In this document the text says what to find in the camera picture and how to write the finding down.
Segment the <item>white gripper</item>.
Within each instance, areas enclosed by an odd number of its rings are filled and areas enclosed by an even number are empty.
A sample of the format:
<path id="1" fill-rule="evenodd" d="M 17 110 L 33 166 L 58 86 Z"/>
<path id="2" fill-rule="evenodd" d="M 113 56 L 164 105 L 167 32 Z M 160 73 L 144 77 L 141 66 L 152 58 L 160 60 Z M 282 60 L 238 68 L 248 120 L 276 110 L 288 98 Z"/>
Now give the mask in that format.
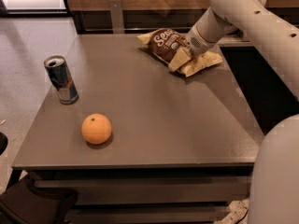
<path id="1" fill-rule="evenodd" d="M 205 53 L 217 43 L 217 32 L 211 27 L 203 29 L 194 25 L 186 34 L 186 45 L 189 48 L 180 47 L 168 68 L 179 72 L 185 77 L 190 77 L 197 72 L 215 65 L 219 62 L 217 53 Z"/>

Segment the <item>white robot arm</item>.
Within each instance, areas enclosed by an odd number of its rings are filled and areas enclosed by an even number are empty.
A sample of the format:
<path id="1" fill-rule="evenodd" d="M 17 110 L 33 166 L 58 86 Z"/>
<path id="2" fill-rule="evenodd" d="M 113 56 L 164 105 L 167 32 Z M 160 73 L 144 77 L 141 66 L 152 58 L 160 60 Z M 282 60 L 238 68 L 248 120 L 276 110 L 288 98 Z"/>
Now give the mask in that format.
<path id="1" fill-rule="evenodd" d="M 299 29 L 266 0 L 209 0 L 169 64 L 178 70 L 239 29 L 256 48 L 226 49 L 233 74 L 265 133 L 254 163 L 248 224 L 299 224 Z"/>

